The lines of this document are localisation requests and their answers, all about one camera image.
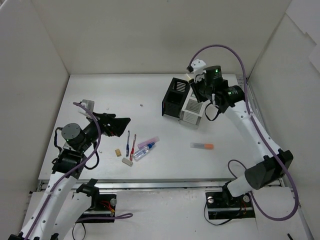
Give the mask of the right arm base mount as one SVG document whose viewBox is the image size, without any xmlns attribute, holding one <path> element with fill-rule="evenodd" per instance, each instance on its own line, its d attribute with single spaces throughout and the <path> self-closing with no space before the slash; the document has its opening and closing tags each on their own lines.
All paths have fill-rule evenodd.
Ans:
<svg viewBox="0 0 320 240">
<path fill-rule="evenodd" d="M 248 193 L 235 197 L 229 203 L 223 198 L 222 192 L 206 192 L 204 205 L 205 220 L 214 225 L 222 226 L 232 220 L 254 219 L 256 217 L 251 197 Z"/>
</svg>

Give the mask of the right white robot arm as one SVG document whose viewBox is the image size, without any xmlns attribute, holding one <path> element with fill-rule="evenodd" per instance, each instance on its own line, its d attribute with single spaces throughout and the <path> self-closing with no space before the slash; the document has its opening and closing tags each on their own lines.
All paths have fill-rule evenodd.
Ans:
<svg viewBox="0 0 320 240">
<path fill-rule="evenodd" d="M 256 115 L 246 105 L 245 93 L 238 85 L 229 86 L 223 79 L 219 65 L 207 67 L 203 61 L 187 68 L 193 73 L 189 84 L 198 102 L 210 101 L 218 112 L 224 114 L 250 146 L 254 165 L 244 174 L 226 185 L 221 200 L 233 206 L 241 195 L 259 190 L 286 173 L 279 162 L 288 168 L 293 160 L 290 150 L 282 150 L 263 129 Z"/>
</svg>

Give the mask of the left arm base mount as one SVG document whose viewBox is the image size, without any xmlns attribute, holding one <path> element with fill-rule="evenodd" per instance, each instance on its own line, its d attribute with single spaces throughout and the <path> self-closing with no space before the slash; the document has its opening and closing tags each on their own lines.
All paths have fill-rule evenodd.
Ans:
<svg viewBox="0 0 320 240">
<path fill-rule="evenodd" d="M 83 212 L 79 217 L 81 223 L 114 223 L 116 215 L 116 207 L 111 204 L 112 200 L 116 200 L 117 196 L 114 193 L 100 193 L 100 189 L 96 186 L 97 179 L 91 178 L 87 183 L 82 183 L 73 193 L 83 193 L 87 197 L 92 197 L 90 207 Z"/>
</svg>

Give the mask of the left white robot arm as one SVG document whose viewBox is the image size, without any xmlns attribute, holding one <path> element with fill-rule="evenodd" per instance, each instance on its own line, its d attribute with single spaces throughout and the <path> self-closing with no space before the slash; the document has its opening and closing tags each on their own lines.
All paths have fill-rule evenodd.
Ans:
<svg viewBox="0 0 320 240">
<path fill-rule="evenodd" d="M 115 114 L 90 113 L 89 124 L 82 129 L 76 123 L 62 127 L 65 140 L 59 155 L 53 161 L 52 173 L 43 196 L 20 233 L 9 236 L 11 240 L 63 240 L 72 226 L 86 210 L 94 210 L 100 204 L 97 180 L 83 183 L 70 202 L 64 206 L 71 189 L 78 181 L 86 162 L 98 150 L 101 136 L 120 137 L 131 119 L 117 118 Z M 89 157 L 85 152 L 94 146 Z"/>
</svg>

